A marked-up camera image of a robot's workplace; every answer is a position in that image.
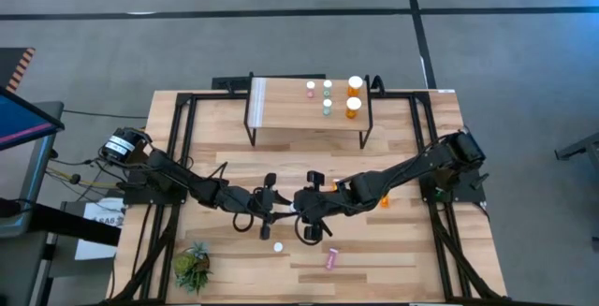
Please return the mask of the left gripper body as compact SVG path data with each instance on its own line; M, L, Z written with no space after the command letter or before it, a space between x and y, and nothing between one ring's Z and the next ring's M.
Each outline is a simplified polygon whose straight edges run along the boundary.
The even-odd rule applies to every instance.
M272 209L275 199L273 186L276 184L277 176L275 173L268 173L261 187L257 187L254 191L254 203L256 216L262 220L262 225L259 230L259 238L268 240L270 238L270 225L272 224Z

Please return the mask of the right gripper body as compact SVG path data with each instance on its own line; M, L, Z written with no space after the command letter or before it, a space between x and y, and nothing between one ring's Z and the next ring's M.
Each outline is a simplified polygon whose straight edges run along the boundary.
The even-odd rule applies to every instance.
M309 195L311 202L310 207L303 211L302 222L305 224L303 242L319 243L323 240L324 233L329 237L333 236L332 231L323 220L329 211L327 200L319 191L320 186L324 184L325 175L315 170L310 170L307 172L307 181L313 186L307 188L311 192Z

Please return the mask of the wooden shelf black legs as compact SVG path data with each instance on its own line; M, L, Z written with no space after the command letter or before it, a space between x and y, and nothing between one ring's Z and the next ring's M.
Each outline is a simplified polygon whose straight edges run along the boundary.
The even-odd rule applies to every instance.
M252 145L260 129L298 129L355 131L359 147L364 148L373 129L370 82L366 77L359 93L362 106L354 119L345 117L346 80L331 80L331 114L323 114L323 81L329 79L291 79L252 77L246 100L243 124ZM314 97L306 95L306 82L315 83Z

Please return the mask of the artificial potted succulent plant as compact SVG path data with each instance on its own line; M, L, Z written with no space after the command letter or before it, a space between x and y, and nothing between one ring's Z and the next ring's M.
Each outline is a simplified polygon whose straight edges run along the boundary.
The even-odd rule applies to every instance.
M203 242L195 242L191 247L177 253L172 259L175 284L187 293L199 294L206 286L211 272L211 261Z

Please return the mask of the white paper sheet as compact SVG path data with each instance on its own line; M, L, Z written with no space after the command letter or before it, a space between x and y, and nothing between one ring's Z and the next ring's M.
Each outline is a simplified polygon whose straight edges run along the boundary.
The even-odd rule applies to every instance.
M119 229L124 222L124 201L119 197L101 199L98 203L86 203L83 212L85 219L115 226ZM92 260L113 257L117 247L88 240L78 240L75 260Z

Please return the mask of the black beam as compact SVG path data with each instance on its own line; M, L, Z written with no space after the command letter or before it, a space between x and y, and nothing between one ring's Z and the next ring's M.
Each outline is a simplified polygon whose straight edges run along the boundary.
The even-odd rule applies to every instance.
M36 204L29 212L27 232L44 231L94 243L116 246L121 229L94 220Z

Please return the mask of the grey metal stand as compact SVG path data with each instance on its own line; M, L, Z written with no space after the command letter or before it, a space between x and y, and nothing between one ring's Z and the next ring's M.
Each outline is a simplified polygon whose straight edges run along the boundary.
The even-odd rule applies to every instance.
M56 133L20 143L0 151L0 198L18 199L23 213L0 217L0 239L18 237L27 232Z

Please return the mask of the blue screen monitor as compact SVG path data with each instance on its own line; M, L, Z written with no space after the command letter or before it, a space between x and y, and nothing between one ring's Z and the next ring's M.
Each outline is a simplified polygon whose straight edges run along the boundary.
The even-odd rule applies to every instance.
M0 89L0 151L65 129L46 111L6 89Z

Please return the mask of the grey table leg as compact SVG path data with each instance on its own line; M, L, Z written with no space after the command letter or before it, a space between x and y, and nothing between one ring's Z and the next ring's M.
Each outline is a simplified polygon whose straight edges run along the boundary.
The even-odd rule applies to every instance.
M594 144L599 144L599 132L555 150L554 153L558 160L568 160L572 155L578 153L591 153Z

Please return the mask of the black table frame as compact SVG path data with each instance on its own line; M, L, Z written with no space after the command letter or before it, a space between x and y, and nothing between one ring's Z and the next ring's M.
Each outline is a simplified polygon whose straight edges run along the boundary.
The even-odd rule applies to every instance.
M432 141L467 132L457 97L438 90L369 88L373 129L364 148L355 131L260 129L252 145L243 119L248 90L158 91L145 128L153 147L200 177L222 165L222 178L250 192L268 173L292 201L313 185L307 172L325 175L322 191L369 170L385 170L416 156ZM270 225L262 220L185 203L127 209L116 251L111 306L213 303L505 302L504 283L489 221L460 189L476 189L480 168L461 173L447 190L432 175L395 187L389 207L326 217L333 233L315 246L294 231L296 212ZM207 248L211 272L197 295L175 284L172 259L195 242ZM284 246L275 253L273 245ZM329 249L339 251L333 270Z

